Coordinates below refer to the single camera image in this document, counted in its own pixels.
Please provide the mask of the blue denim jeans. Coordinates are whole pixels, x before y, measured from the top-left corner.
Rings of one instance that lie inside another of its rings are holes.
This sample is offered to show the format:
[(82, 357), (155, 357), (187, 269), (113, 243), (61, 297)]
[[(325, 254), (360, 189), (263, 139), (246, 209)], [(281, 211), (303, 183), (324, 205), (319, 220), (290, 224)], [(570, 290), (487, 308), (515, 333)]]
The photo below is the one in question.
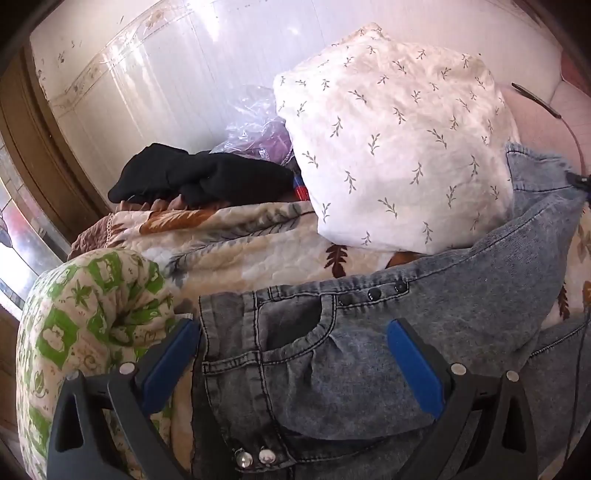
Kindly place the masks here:
[(370, 275), (201, 297), (192, 380), (196, 479), (391, 479), (431, 417), (386, 333), (406, 319), (476, 374), (518, 372), (538, 461), (590, 417), (590, 320), (545, 327), (584, 194), (568, 163), (511, 144), (509, 220), (465, 249)]

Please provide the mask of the green and cream quilt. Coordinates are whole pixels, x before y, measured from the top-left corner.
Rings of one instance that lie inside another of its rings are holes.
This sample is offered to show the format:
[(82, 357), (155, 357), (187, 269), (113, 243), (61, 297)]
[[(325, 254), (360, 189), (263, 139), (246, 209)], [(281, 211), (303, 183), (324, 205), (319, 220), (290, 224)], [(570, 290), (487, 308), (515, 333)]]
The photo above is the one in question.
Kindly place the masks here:
[(62, 383), (139, 360), (175, 325), (158, 265), (126, 249), (99, 249), (42, 274), (25, 301), (16, 344), (16, 415), (26, 472), (47, 476)]

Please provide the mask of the beige leaf-pattern bedspread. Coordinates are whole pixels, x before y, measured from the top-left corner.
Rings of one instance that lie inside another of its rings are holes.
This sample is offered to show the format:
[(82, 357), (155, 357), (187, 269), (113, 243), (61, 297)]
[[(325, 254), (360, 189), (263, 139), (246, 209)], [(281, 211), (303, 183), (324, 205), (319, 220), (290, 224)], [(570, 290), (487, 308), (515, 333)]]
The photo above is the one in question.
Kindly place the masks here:
[(549, 233), (563, 240), (563, 260), (535, 255), (534, 235), (509, 249), (492, 242), (482, 273), (467, 252), (433, 257), (379, 252), (318, 235), (307, 202), (221, 210), (122, 211), (99, 220), (73, 244), (69, 261), (99, 249), (126, 249), (155, 262), (173, 297), (173, 313), (194, 313), (198, 300), (260, 290), (277, 297), (296, 285), (324, 282), (344, 309), (385, 307), (388, 319), (418, 331), (451, 335), (478, 330), (530, 340), (578, 324), (590, 286), (590, 214), (572, 205)]

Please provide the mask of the white leaf-print pillow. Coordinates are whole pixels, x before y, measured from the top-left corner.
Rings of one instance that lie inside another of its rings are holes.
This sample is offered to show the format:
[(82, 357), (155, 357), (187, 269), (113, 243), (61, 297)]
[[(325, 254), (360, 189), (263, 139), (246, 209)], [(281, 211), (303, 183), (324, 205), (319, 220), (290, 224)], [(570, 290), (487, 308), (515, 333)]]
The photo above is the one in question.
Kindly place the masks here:
[(519, 133), (479, 58), (370, 24), (276, 75), (273, 94), (332, 243), (436, 254), (506, 221)]

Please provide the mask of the pink pillow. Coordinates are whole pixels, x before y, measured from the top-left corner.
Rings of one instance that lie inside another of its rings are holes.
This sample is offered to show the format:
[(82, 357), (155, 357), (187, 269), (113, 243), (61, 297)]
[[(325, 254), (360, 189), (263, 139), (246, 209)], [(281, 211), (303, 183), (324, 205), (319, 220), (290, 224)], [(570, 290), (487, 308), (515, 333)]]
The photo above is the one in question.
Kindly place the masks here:
[(556, 153), (575, 170), (590, 174), (590, 83), (571, 57), (561, 54), (561, 80), (544, 105), (513, 86), (501, 91), (516, 121), (521, 144), (541, 153)]

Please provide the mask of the black garment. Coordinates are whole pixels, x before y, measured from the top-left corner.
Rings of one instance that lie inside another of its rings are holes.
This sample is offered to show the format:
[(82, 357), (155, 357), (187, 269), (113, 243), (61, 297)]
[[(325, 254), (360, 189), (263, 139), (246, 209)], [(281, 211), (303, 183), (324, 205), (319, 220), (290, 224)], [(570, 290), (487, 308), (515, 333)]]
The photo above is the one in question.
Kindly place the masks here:
[(269, 161), (231, 153), (190, 154), (153, 143), (126, 163), (107, 197), (112, 203), (143, 204), (180, 196), (196, 209), (214, 202), (235, 206), (273, 202), (293, 189), (293, 171)]

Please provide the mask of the clear plastic bag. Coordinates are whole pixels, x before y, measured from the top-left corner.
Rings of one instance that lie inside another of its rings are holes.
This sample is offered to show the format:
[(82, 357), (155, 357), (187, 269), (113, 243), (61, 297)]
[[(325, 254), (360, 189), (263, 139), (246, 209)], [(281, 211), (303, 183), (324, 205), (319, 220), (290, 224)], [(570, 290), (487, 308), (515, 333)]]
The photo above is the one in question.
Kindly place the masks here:
[(226, 137), (211, 153), (229, 153), (287, 166), (294, 157), (286, 122), (276, 111), (273, 90), (249, 85), (228, 101), (235, 114), (225, 127)]

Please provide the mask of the brown wooden door frame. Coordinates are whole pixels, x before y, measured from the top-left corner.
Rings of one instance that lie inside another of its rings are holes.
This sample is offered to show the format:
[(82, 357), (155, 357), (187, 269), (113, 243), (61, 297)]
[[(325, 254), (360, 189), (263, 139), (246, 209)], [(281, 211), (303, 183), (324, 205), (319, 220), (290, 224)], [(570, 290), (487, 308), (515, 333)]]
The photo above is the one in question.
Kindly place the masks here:
[(110, 208), (67, 144), (40, 86), (30, 43), (1, 75), (1, 134), (23, 181), (17, 205), (64, 261), (78, 235)]

